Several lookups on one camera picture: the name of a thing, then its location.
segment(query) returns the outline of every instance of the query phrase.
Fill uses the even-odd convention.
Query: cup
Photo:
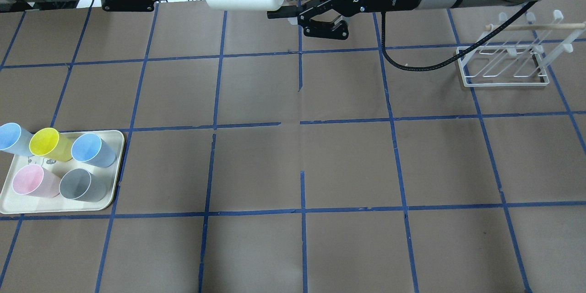
[[[94,133],[83,134],[73,143],[71,155],[78,162],[106,168],[116,160],[112,148]]]
[[[34,155],[67,162],[71,159],[71,140],[55,128],[43,128],[36,132],[29,147]]]
[[[15,122],[0,126],[0,151],[31,157],[29,142],[33,135]]]
[[[104,180],[85,169],[76,168],[63,176],[59,192],[73,201],[100,201],[106,195]]]
[[[52,198],[59,194],[59,176],[37,164],[21,168],[12,179],[12,189],[19,195]]]

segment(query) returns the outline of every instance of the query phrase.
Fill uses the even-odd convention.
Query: white wire rack
[[[527,13],[527,24],[511,25],[501,32],[506,40],[500,44],[484,44],[458,60],[458,66],[465,87],[521,87],[545,86],[549,84],[548,66],[561,53],[572,53],[572,42],[586,31],[586,22],[562,24],[564,15],[553,11],[553,21],[549,24],[536,24],[533,13]],[[508,19],[500,13],[499,23],[490,24],[478,40]],[[548,55],[545,54],[543,41],[554,30],[569,30],[569,36],[557,44]],[[527,32],[533,32],[533,41],[527,41]],[[458,47],[458,52],[467,47]]]

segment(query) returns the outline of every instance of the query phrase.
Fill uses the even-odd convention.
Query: yellow cup
[[[55,128],[43,128],[36,132],[29,143],[29,149],[36,156],[66,162],[71,159],[73,142]]]

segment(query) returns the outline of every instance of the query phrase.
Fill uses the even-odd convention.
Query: gray cup
[[[63,176],[59,192],[73,201],[100,201],[106,195],[104,180],[85,169],[76,168]]]

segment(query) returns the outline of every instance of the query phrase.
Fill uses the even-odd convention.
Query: pink cup
[[[38,166],[28,164],[21,168],[12,180],[12,189],[19,195],[52,198],[59,194],[59,176]]]

